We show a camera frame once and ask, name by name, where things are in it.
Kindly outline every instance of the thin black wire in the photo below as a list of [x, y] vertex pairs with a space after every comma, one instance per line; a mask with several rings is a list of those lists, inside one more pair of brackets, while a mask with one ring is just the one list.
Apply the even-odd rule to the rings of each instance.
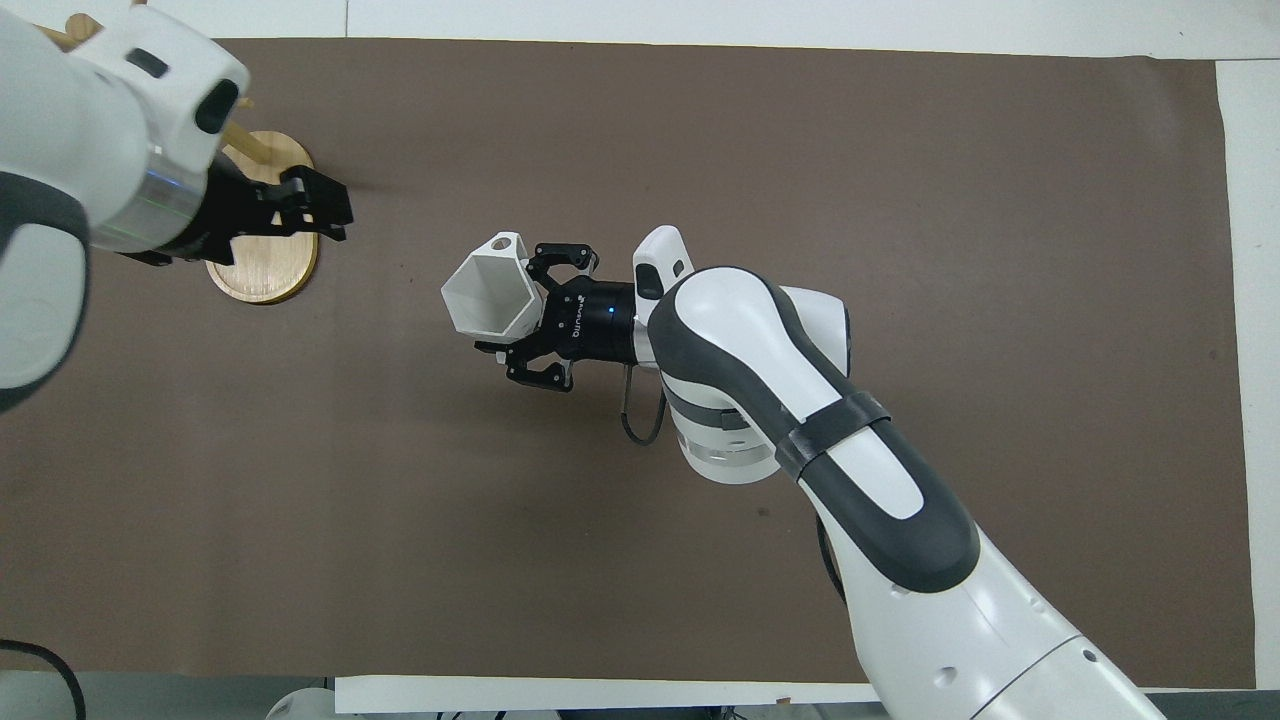
[[653, 421], [653, 429], [649, 430], [649, 437], [640, 438], [635, 430], [631, 429], [631, 421], [627, 420], [627, 409], [631, 405], [631, 370], [635, 365], [626, 366], [626, 384], [622, 387], [622, 432], [627, 433], [631, 442], [644, 447], [653, 445], [653, 441], [658, 439], [658, 433], [662, 432], [662, 419], [667, 415], [667, 393], [662, 393], [658, 398], [658, 418]]
[[56, 652], [35, 643], [5, 639], [0, 639], [0, 650], [32, 655], [52, 665], [54, 670], [58, 670], [58, 674], [63, 676], [63, 682], [67, 683], [67, 689], [72, 693], [72, 703], [76, 705], [76, 720], [84, 720], [84, 691], [81, 689], [79, 680], [76, 679], [76, 673], [72, 671], [70, 665], [59, 657]]
[[840, 579], [840, 570], [836, 568], [836, 559], [831, 555], [831, 538], [827, 537], [827, 527], [822, 524], [822, 516], [814, 512], [813, 515], [818, 520], [818, 552], [822, 553], [822, 564], [827, 568], [827, 578], [831, 579], [831, 587], [836, 588], [836, 594], [840, 596], [840, 602], [846, 607], [849, 601], [845, 600], [845, 583]]

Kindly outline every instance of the wooden base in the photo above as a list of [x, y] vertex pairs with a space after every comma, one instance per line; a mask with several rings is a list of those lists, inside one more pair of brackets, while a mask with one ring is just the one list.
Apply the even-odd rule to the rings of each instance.
[[[274, 131], [251, 135], [270, 150], [266, 163], [233, 147], [223, 150], [250, 179], [276, 183], [282, 170], [294, 165], [315, 167], [292, 137]], [[314, 232], [292, 237], [241, 236], [232, 241], [232, 252], [234, 265], [205, 263], [214, 284], [242, 302], [270, 305], [288, 300], [307, 283], [320, 254], [320, 238]]]

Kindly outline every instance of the brown table surface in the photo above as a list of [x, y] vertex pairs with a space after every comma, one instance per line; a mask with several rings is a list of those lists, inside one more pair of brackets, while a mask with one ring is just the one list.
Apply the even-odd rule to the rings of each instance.
[[86, 670], [861, 680], [794, 483], [704, 480], [669, 428], [626, 441], [618, 368], [539, 392], [452, 331], [498, 231], [627, 279], [672, 223], [842, 297], [855, 380], [1137, 683], [1252, 687], [1211, 63], [227, 46], [351, 240], [271, 307], [95, 255], [74, 355], [0, 418], [0, 635]]

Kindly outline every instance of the gray floor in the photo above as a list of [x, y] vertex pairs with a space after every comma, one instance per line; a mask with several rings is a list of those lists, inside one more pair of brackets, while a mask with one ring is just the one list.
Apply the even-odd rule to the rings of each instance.
[[[264, 720], [285, 694], [320, 687], [320, 678], [188, 678], [140, 673], [82, 673], [88, 720]], [[1274, 720], [1280, 691], [1160, 693], [1152, 701], [1169, 720]], [[748, 720], [873, 720], [888, 715], [878, 703], [780, 705], [739, 707]], [[72, 717], [72, 702], [54, 673], [0, 671], [0, 717]], [[390, 716], [376, 716], [393, 720]], [[394, 720], [434, 720], [435, 714], [397, 715]], [[545, 720], [550, 714], [512, 712], [507, 720]], [[708, 708], [566, 711], [563, 720], [714, 720]], [[458, 720], [492, 720], [467, 712]]]

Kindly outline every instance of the black velcro band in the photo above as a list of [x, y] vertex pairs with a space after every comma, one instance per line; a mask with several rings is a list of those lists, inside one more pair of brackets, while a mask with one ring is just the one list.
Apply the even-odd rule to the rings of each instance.
[[867, 425], [887, 419], [888, 413], [870, 393], [846, 395], [792, 428], [777, 445], [773, 457], [788, 475], [799, 479], [814, 457]]

